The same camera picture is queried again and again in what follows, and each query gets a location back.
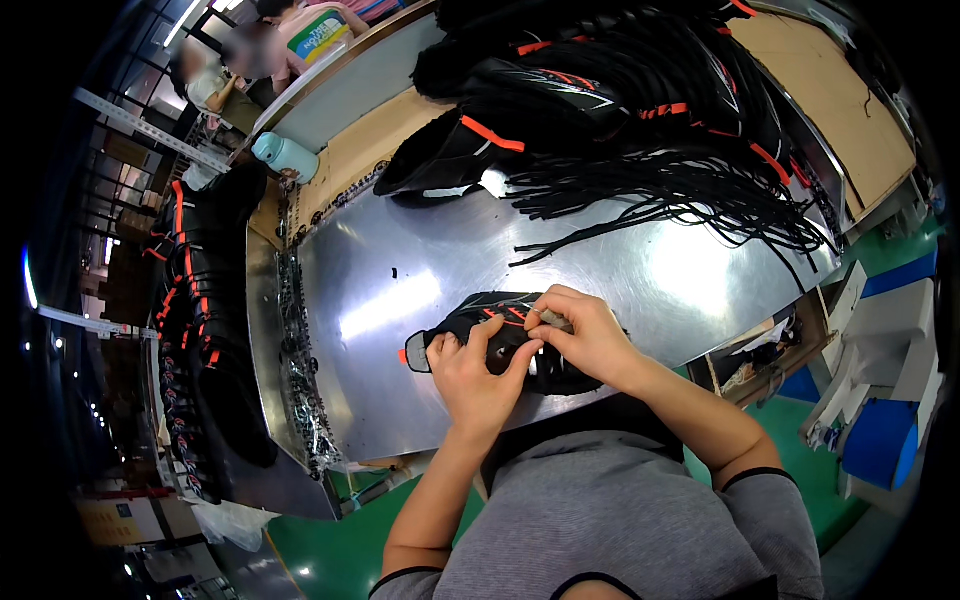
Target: white shirt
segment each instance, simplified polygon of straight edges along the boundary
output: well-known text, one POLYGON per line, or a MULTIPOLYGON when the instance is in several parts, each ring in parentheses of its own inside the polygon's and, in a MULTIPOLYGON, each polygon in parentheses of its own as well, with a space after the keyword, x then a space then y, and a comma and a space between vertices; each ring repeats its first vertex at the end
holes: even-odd
POLYGON ((213 111, 206 105, 207 98, 223 91, 228 82, 223 65, 218 59, 208 57, 197 79, 186 85, 186 95, 201 112, 210 114, 213 111))

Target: stack of shoe uppers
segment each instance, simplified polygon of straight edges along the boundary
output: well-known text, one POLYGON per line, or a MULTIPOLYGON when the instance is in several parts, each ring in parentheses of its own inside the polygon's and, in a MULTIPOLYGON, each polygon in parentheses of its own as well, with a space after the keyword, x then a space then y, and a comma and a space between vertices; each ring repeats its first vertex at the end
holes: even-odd
POLYGON ((144 250, 165 266, 152 314, 160 390, 188 487, 219 502, 197 396, 239 457, 263 468, 276 460, 253 375, 246 300, 247 221, 263 198, 266 169, 242 165, 200 191, 182 181, 172 187, 144 250))

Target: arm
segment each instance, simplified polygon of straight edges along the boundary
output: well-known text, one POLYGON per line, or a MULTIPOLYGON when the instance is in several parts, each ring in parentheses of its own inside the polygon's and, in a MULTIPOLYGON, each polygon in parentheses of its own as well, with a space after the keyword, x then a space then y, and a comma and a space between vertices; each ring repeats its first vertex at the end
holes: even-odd
POLYGON ((274 75, 274 94, 279 96, 284 91, 286 91, 287 87, 290 87, 289 77, 286 79, 277 79, 276 75, 274 75))
POLYGON ((367 22, 362 18, 357 16, 356 12, 348 8, 346 4, 341 4, 340 2, 330 2, 329 4, 333 5, 332 8, 336 9, 344 16, 344 20, 347 22, 350 30, 355 36, 360 36, 370 30, 370 25, 368 25, 367 22))
POLYGON ((755 420, 641 354, 603 300, 554 285, 534 308, 564 315, 574 333, 540 324, 540 315, 531 311, 530 337, 553 345, 584 373, 646 402, 707 465, 715 489, 749 468, 781 468, 777 449, 755 420))
POLYGON ((227 82, 227 85, 219 91, 215 92, 209 98, 206 99, 206 107, 209 108, 212 112, 219 113, 224 109, 224 105, 227 103, 227 98, 229 98, 230 92, 233 91, 233 87, 236 85, 237 80, 240 79, 240 76, 234 75, 230 78, 230 81, 227 82))
POLYGON ((453 421, 443 445, 397 515, 383 549, 383 576, 411 566, 443 568, 460 526, 473 474, 514 410, 523 379, 543 342, 520 347, 502 375, 487 371, 487 342, 503 326, 497 316, 476 325, 461 347, 452 333, 427 349, 434 382, 453 421))

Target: pink t-shirt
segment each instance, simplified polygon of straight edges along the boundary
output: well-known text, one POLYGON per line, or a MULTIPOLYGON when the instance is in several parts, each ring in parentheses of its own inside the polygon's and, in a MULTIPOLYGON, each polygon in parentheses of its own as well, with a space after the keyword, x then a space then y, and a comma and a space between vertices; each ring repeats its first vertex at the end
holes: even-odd
POLYGON ((293 57, 274 73, 274 81, 290 79, 291 71, 301 75, 311 63, 341 42, 350 45, 354 34, 363 34, 369 28, 340 2, 323 2, 297 10, 276 26, 280 43, 293 57))
MULTIPOLYGON (((322 4, 324 0, 307 0, 310 6, 322 4)), ((400 6, 397 0, 343 0, 343 4, 355 12, 357 16, 370 23, 386 11, 392 11, 400 6)))

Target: plastic bag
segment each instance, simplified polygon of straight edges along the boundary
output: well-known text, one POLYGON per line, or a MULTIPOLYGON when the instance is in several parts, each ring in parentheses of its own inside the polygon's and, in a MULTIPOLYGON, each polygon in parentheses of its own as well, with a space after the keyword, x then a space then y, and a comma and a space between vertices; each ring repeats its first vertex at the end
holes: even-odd
POLYGON ((188 500, 193 516, 210 543, 224 543, 224 538, 248 552, 256 552, 263 543, 263 530, 277 513, 234 504, 226 500, 219 505, 200 499, 188 500))
POLYGON ((183 181, 190 186, 190 189, 202 190, 218 175, 220 174, 205 164, 194 162, 183 174, 183 181))

